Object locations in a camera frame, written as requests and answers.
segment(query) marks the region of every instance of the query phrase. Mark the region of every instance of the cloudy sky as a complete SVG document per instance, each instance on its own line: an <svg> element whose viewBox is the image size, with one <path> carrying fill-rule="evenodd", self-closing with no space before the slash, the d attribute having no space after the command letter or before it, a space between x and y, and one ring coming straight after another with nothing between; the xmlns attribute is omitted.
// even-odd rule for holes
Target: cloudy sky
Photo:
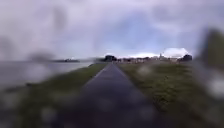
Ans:
<svg viewBox="0 0 224 128"><path fill-rule="evenodd" d="M196 54L224 0L0 0L0 60Z"/></svg>

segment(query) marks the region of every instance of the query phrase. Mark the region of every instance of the grass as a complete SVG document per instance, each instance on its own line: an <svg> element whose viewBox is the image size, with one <path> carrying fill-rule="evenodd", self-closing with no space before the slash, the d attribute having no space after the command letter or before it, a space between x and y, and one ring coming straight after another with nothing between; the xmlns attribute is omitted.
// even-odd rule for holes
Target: grass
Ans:
<svg viewBox="0 0 224 128"><path fill-rule="evenodd" d="M141 68L149 70L139 73ZM192 77L183 64L121 64L130 77L159 111L175 121L175 128L223 127L221 103L212 98Z"/></svg>
<svg viewBox="0 0 224 128"><path fill-rule="evenodd" d="M41 127L43 124L41 120L42 109L46 106L54 109L58 107L58 103L51 97L52 94L78 93L80 88L103 69L105 65L93 64L27 87L28 92L17 110L18 118L15 127Z"/></svg>

